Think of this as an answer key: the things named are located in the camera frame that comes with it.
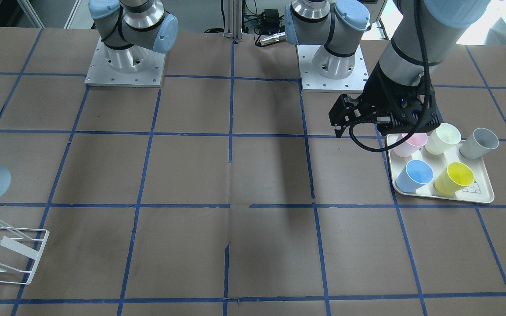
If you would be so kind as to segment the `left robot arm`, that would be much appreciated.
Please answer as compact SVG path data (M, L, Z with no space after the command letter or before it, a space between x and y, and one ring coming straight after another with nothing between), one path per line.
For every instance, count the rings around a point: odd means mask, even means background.
M373 123L381 135L427 133L441 124L430 74L486 11L488 0L398 0L402 14L389 44L357 98L342 94L329 112L337 137ZM315 70L330 79L350 75L371 22L357 0L293 0L286 6L286 40L317 45Z

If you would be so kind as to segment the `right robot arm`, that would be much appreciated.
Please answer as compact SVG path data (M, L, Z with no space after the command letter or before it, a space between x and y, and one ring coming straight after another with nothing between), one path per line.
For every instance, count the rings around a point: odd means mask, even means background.
M178 32L159 0L91 0L95 30L0 27L0 165L51 185L73 135L146 145Z

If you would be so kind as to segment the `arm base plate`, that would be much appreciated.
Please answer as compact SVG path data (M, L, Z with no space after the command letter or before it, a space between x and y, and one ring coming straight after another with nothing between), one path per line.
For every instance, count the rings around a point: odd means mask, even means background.
M160 88L166 54L139 46L113 50L99 38L85 84L101 87Z
M333 56L322 45L298 45L296 48L303 91L363 91L369 72L360 46L349 57Z

